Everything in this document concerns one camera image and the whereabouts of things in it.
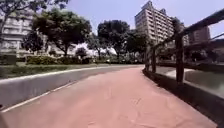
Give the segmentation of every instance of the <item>grass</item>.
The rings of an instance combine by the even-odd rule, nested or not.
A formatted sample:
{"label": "grass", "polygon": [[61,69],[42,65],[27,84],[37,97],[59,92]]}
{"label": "grass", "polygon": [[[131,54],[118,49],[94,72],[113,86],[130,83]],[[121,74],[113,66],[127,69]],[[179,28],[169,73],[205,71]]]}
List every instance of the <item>grass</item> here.
{"label": "grass", "polygon": [[19,76],[34,75],[40,73],[63,71],[70,69],[105,67],[108,64],[86,64],[86,65],[23,65],[0,66],[0,79],[13,78]]}

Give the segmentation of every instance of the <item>green tree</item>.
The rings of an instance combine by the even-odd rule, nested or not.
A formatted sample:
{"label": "green tree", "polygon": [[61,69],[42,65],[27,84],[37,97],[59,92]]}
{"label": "green tree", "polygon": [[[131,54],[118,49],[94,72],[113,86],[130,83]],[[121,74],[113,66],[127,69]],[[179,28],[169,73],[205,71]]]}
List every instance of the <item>green tree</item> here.
{"label": "green tree", "polygon": [[3,20],[0,24],[0,37],[2,37],[3,27],[10,15],[15,14],[17,19],[23,16],[22,11],[46,9],[48,5],[59,5],[61,8],[69,0],[0,0],[0,15]]}
{"label": "green tree", "polygon": [[137,30],[130,30],[128,32],[126,50],[129,53],[133,53],[134,57],[136,53],[139,53],[143,59],[147,43],[151,43],[147,35],[142,34]]}
{"label": "green tree", "polygon": [[85,48],[81,47],[76,50],[75,55],[80,56],[81,59],[83,59],[85,56],[87,56],[87,51]]}
{"label": "green tree", "polygon": [[65,57],[69,48],[85,42],[91,32],[88,20],[71,11],[61,11],[57,8],[42,12],[34,19],[32,28],[46,35],[47,41],[63,51]]}
{"label": "green tree", "polygon": [[31,31],[28,35],[23,38],[22,48],[27,51],[36,52],[43,48],[44,42],[38,36],[36,31]]}
{"label": "green tree", "polygon": [[120,20],[105,21],[98,26],[98,36],[106,39],[108,47],[114,48],[117,53],[117,59],[120,61],[120,54],[129,31],[129,25]]}
{"label": "green tree", "polygon": [[91,34],[87,40],[87,44],[89,49],[97,51],[99,60],[101,60],[101,50],[105,47],[103,46],[104,44],[102,41],[100,41],[99,37],[94,33]]}

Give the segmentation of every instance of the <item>pink paved path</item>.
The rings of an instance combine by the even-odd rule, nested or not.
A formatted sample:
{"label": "pink paved path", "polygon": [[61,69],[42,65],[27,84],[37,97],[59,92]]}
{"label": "pink paved path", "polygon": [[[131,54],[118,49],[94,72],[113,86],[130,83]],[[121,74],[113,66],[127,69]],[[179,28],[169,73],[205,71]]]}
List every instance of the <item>pink paved path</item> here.
{"label": "pink paved path", "polygon": [[143,76],[142,68],[89,77],[3,114],[8,128],[215,128]]}

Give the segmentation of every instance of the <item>wooden railing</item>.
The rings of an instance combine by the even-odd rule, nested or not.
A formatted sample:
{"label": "wooden railing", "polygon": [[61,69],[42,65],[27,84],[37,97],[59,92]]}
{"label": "wooden railing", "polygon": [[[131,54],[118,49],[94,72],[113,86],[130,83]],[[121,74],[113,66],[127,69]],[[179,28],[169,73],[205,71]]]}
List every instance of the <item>wooden railing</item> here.
{"label": "wooden railing", "polygon": [[[224,20],[224,9],[210,15],[209,17],[191,25],[190,27],[181,31],[180,21],[178,19],[173,19],[173,26],[174,26],[174,35],[170,38],[165,39],[163,42],[150,47],[147,47],[146,51],[146,70],[149,70],[149,65],[151,61],[151,68],[152,73],[156,73],[156,57],[160,55],[168,55],[168,54],[175,54],[176,55],[176,81],[178,83],[183,83],[184,79],[184,51],[185,50],[206,50],[206,49],[215,49],[224,47],[224,39],[215,39],[220,37],[224,34],[221,34],[209,42],[202,42],[198,44],[184,46],[182,38],[185,35],[193,33],[196,30],[200,30],[204,27],[210,26],[212,24],[216,24],[220,21]],[[167,49],[162,53],[158,53],[157,50],[164,46],[165,44],[175,42],[175,48]]]}

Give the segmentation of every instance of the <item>building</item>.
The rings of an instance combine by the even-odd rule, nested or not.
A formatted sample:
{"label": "building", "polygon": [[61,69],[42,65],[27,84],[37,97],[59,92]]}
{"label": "building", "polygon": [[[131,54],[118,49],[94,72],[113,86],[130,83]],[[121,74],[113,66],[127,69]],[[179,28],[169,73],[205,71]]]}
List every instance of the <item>building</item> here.
{"label": "building", "polygon": [[[30,23],[32,22],[34,13],[32,11],[21,11],[20,13],[20,17],[22,18],[18,19],[15,14],[12,14],[7,19],[3,28],[3,43],[0,44],[0,52],[13,53],[16,54],[17,57],[26,57],[32,55],[48,56],[49,51],[54,50],[59,56],[63,56],[64,53],[54,45],[49,46],[47,50],[43,48],[43,50],[38,51],[38,53],[31,53],[21,47],[23,37],[32,30]],[[68,50],[68,55],[74,54],[74,49],[71,48]]]}
{"label": "building", "polygon": [[156,44],[173,35],[172,18],[166,15],[166,10],[157,10],[152,2],[147,2],[135,16],[136,29],[149,36]]}
{"label": "building", "polygon": [[30,22],[33,18],[33,13],[31,11],[23,11],[21,12],[21,17],[23,18],[17,19],[16,14],[12,14],[7,19],[2,32],[3,42],[0,52],[16,53],[19,57],[31,54],[21,48],[21,43],[23,37],[31,31]]}
{"label": "building", "polygon": [[189,43],[190,44],[197,44],[208,42],[210,40],[210,30],[208,27],[204,27],[200,30],[197,30],[193,33],[189,34]]}
{"label": "building", "polygon": [[[181,23],[181,31],[183,31],[186,27],[184,26],[184,23]],[[189,45],[189,35],[185,35],[183,37],[183,43],[184,45]]]}

